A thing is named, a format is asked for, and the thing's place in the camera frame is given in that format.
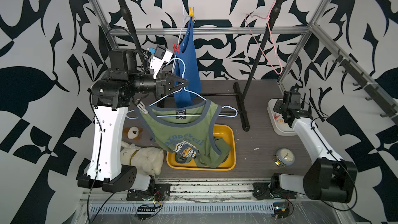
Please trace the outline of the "dark green printed tank top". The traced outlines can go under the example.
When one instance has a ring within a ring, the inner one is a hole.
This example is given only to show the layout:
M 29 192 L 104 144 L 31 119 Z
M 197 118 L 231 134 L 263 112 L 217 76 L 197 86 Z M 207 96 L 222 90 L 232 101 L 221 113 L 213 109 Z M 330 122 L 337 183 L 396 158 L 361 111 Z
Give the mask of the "dark green printed tank top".
M 231 146 L 214 136 L 222 107 L 210 100 L 186 108 L 146 106 L 148 114 L 135 108 L 153 140 L 176 158 L 194 160 L 197 167 L 217 168 L 229 156 Z

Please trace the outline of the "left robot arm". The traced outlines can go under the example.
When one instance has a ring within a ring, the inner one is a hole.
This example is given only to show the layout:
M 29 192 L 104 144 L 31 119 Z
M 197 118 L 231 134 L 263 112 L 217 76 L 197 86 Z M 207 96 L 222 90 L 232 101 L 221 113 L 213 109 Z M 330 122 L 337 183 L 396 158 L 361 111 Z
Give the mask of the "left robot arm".
M 78 187 L 101 188 L 110 193 L 153 188 L 152 176 L 121 163 L 122 131 L 135 94 L 153 92 L 166 96 L 188 85 L 183 77 L 161 71 L 163 64 L 173 57 L 172 51 L 160 46 L 146 51 L 109 52 L 110 68 L 91 89 L 95 119 L 93 151 L 88 171 L 78 179 Z

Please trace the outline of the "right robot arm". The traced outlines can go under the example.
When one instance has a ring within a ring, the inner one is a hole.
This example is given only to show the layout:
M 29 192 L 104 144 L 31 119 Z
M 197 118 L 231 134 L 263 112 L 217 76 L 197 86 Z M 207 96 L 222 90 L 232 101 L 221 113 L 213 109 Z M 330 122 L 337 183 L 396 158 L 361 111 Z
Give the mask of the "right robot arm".
M 310 156 L 312 165 L 304 176 L 275 173 L 270 188 L 306 195 L 311 200 L 349 203 L 356 193 L 357 167 L 344 160 L 320 133 L 315 118 L 301 108 L 301 95 L 285 91 L 273 111 L 281 114 Z

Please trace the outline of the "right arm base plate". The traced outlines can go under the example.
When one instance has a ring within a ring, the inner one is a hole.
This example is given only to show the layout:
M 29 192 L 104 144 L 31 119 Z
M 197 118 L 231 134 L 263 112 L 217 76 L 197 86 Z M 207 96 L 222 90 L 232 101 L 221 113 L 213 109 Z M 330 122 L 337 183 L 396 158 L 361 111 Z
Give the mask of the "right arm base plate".
M 296 193 L 276 188 L 272 183 L 253 183 L 253 196 L 257 200 L 296 199 Z

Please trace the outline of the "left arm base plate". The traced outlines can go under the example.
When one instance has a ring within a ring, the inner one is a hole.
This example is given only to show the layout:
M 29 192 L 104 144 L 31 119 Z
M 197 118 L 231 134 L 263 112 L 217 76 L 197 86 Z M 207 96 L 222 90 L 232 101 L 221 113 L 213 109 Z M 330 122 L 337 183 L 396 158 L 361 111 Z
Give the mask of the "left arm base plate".
M 127 201 L 162 201 L 170 197 L 171 184 L 153 184 L 146 191 L 129 190 Z

